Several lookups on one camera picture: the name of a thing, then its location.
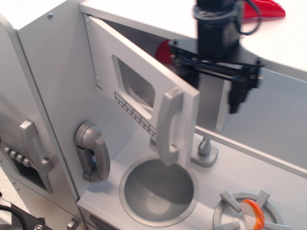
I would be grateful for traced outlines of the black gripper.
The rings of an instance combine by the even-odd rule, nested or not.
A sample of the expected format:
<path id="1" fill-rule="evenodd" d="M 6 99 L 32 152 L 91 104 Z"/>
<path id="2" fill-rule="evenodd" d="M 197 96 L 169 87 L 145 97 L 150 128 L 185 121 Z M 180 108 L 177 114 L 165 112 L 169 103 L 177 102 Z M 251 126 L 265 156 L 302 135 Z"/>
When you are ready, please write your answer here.
<path id="1" fill-rule="evenodd" d="M 261 80 L 262 60 L 244 60 L 239 44 L 241 18 L 204 18 L 197 20 L 196 40 L 171 40 L 172 64 L 179 77 L 194 88 L 199 87 L 200 75 L 231 82 L 228 94 L 229 113 L 238 112 L 248 92 Z"/>

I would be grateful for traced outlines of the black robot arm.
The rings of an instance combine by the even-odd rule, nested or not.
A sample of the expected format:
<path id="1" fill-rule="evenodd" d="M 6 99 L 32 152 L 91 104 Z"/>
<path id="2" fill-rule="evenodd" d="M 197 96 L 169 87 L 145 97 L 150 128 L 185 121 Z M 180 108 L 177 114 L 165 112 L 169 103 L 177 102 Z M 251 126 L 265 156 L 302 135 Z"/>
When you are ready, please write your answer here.
<path id="1" fill-rule="evenodd" d="M 172 64 L 177 74 L 197 88 L 199 75 L 205 74 L 231 82 L 229 113 L 234 114 L 261 80 L 262 59 L 245 51 L 242 35 L 243 0 L 198 0 L 193 8 L 197 39 L 172 40 Z"/>

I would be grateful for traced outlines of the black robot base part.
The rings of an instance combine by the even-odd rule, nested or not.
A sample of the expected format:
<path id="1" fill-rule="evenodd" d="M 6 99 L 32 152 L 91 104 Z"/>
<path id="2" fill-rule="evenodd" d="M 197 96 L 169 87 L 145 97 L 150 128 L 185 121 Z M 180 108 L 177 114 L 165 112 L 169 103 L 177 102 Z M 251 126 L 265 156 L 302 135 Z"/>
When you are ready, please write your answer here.
<path id="1" fill-rule="evenodd" d="M 45 230 L 44 218 L 36 218 L 2 198 L 0 194 L 1 230 Z"/>

